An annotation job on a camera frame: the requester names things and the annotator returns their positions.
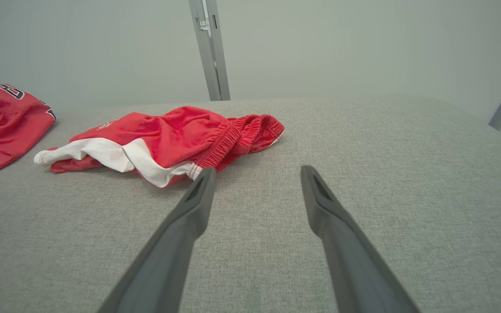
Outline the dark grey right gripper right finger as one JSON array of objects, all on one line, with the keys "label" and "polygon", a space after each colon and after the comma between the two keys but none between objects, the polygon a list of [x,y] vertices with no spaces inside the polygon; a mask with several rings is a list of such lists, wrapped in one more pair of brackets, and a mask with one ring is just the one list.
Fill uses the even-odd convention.
[{"label": "dark grey right gripper right finger", "polygon": [[419,309],[318,171],[302,166],[310,228],[324,246],[340,313],[417,313]]}]

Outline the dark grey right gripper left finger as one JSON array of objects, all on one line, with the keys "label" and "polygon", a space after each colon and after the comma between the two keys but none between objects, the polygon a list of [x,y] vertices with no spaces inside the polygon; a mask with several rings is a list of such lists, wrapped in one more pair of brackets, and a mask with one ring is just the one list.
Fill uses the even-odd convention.
[{"label": "dark grey right gripper left finger", "polygon": [[194,242],[205,232],[216,170],[205,168],[127,269],[100,313],[177,313]]}]

